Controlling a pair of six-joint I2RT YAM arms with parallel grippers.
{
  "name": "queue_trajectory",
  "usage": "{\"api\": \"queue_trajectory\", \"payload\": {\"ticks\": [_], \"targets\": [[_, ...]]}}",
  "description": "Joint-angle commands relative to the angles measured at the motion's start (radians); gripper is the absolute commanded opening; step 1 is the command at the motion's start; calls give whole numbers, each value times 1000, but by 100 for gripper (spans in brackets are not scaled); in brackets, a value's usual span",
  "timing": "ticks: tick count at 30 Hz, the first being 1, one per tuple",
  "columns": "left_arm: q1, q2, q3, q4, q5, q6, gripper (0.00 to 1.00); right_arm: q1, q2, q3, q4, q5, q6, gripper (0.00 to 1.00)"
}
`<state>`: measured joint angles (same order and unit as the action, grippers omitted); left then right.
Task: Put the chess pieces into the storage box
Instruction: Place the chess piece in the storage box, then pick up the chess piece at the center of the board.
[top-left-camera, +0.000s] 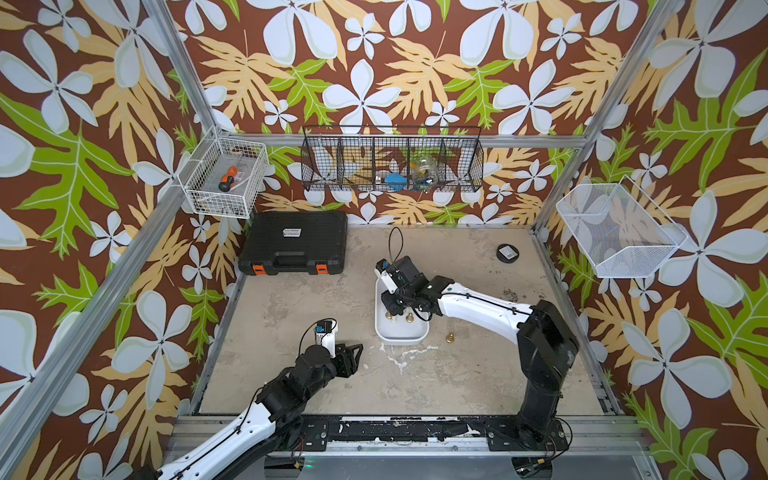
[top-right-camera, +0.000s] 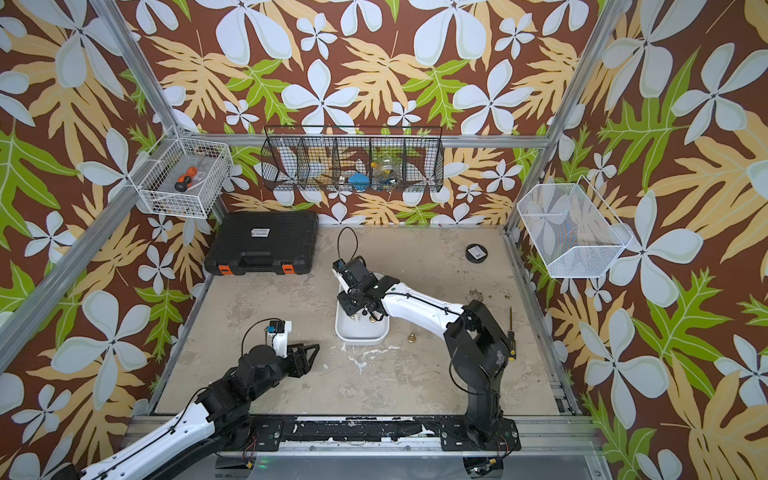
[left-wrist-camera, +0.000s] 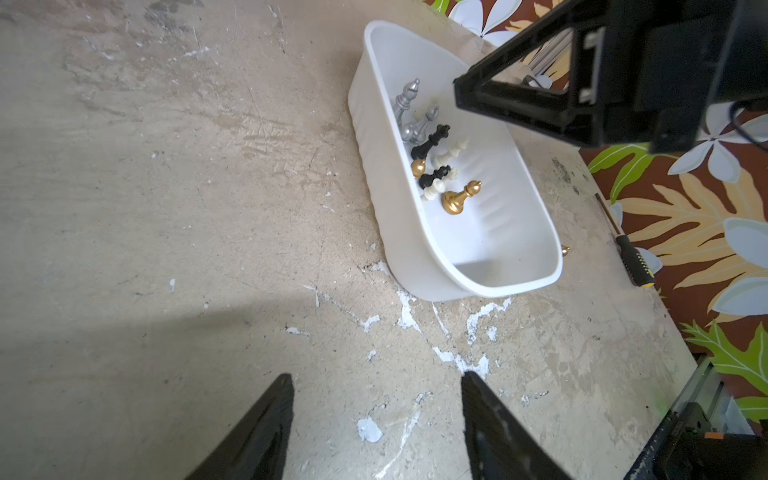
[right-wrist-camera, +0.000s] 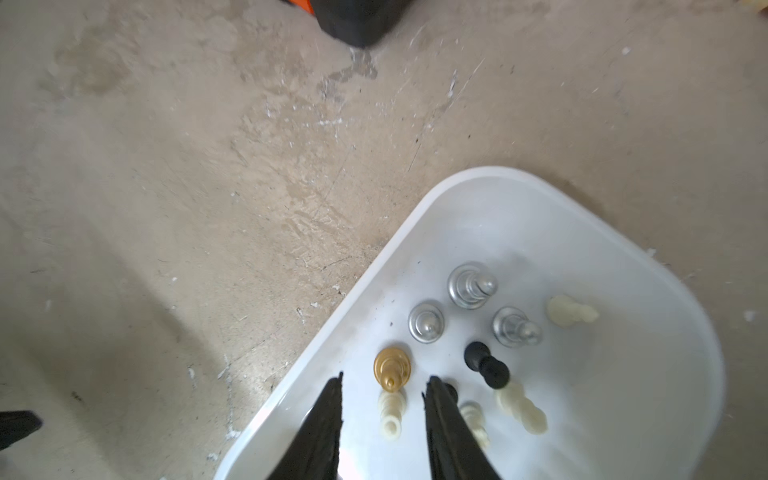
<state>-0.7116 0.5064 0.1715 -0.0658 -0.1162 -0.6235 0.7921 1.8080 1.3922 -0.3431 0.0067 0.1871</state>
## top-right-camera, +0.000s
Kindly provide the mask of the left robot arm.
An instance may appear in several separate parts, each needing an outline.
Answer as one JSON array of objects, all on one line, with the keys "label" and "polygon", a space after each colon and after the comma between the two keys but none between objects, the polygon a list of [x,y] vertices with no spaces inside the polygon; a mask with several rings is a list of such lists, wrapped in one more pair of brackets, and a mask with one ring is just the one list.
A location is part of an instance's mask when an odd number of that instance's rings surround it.
[{"label": "left robot arm", "polygon": [[173,479],[209,455],[243,449],[253,434],[252,402],[284,378],[309,373],[319,349],[318,344],[292,344],[280,356],[268,345],[257,345],[151,433],[105,460],[82,469],[68,465],[53,477]]}]

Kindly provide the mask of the white plastic storage box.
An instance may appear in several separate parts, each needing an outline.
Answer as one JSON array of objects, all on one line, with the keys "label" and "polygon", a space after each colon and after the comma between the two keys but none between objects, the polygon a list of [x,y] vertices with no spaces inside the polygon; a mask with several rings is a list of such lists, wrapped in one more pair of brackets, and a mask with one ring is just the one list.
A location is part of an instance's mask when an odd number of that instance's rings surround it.
[{"label": "white plastic storage box", "polygon": [[346,314],[341,301],[337,301],[335,333],[344,343],[353,346],[376,346],[381,344],[390,330],[390,317],[377,315],[379,320],[371,323],[370,314],[359,310],[352,316]]}]

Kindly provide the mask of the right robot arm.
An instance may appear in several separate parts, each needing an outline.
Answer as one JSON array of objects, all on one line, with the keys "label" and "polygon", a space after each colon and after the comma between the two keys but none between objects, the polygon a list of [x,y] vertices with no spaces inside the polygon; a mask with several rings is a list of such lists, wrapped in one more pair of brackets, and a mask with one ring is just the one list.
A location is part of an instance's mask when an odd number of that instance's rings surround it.
[{"label": "right robot arm", "polygon": [[473,300],[460,305],[430,297],[395,277],[369,271],[361,256],[336,260],[333,271],[340,284],[337,301],[346,317],[371,324],[401,319],[442,338],[449,375],[465,384],[466,438],[478,449],[514,449],[512,422],[501,408],[501,383],[512,347],[485,304]]}]

